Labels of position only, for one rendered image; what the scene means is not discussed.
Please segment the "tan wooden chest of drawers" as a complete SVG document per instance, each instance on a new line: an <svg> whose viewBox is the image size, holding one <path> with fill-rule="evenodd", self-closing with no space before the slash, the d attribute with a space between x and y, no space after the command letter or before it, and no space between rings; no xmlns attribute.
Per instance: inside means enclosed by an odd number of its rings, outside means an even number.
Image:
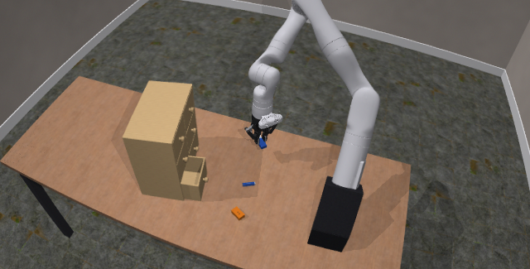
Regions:
<svg viewBox="0 0 530 269"><path fill-rule="evenodd" d="M172 143L191 89L192 84L148 81L123 134L143 195L185 200Z"/></svg>

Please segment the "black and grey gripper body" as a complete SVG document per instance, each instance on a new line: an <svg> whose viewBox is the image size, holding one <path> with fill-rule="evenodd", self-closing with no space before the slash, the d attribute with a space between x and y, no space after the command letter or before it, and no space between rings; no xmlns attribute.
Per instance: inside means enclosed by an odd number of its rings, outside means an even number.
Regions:
<svg viewBox="0 0 530 269"><path fill-rule="evenodd" d="M252 129L254 129L256 132L258 131L258 123L259 123L260 119L257 119L255 118L253 115L252 115L252 123L251 125L252 126Z"/></svg>

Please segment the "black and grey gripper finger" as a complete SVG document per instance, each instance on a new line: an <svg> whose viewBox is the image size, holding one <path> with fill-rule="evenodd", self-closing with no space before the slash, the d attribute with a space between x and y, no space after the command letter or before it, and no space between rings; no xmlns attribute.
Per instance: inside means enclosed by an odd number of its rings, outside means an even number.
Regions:
<svg viewBox="0 0 530 269"><path fill-rule="evenodd" d="M271 126L271 127L267 127L267 128L265 128L265 131L263 131L263 133L262 133L262 139L263 139L265 142L266 142L266 140L267 140L267 136L268 136L268 134L269 134L269 133L271 134L271 133L274 131L274 129L275 129L276 126L277 126L277 124L275 124L275 125L273 125L273 126ZM270 129L270 128L272 128L272 129Z"/></svg>
<svg viewBox="0 0 530 269"><path fill-rule="evenodd" d="M254 134L252 134L252 126L251 125L250 127L246 127L245 128L245 131L247 132L247 134L255 141L255 143L257 145L259 145L259 142L260 142L260 135L261 135L261 131L262 129L258 127L258 131L256 132L254 130Z"/></svg>

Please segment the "orange nine-volt battery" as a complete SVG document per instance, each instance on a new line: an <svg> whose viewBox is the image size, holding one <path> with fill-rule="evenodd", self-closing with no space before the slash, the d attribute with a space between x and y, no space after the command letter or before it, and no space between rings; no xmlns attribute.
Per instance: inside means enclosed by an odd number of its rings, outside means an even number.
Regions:
<svg viewBox="0 0 530 269"><path fill-rule="evenodd" d="M231 213L238 219L238 220L241 220L245 217L245 214L238 208L238 207L235 207L234 209L231 210Z"/></svg>

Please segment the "blue and white eraser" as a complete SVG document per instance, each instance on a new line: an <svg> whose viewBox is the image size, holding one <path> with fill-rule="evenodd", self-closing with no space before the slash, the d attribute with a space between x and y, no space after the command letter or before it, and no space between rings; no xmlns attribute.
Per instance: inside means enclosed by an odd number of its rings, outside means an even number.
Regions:
<svg viewBox="0 0 530 269"><path fill-rule="evenodd" d="M259 146L261 149L263 148L266 148L267 147L267 144L265 143L265 141L262 139L262 137L260 136L260 142L259 142Z"/></svg>

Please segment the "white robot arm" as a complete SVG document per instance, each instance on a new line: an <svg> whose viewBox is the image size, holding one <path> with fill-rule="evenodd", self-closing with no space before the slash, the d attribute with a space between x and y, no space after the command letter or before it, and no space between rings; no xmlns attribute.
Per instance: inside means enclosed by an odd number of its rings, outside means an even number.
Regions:
<svg viewBox="0 0 530 269"><path fill-rule="evenodd" d="M282 121L281 114L272 113L273 95L281 76L278 69L269 64L281 64L286 59L300 29L309 19L325 58L344 81L352 96L332 182L356 190L364 172L381 103L380 97L365 78L348 42L325 10L322 1L292 1L291 11L285 23L272 38L266 51L249 69L249 79L260 84L253 91L252 115L260 119L258 126L261 129Z"/></svg>

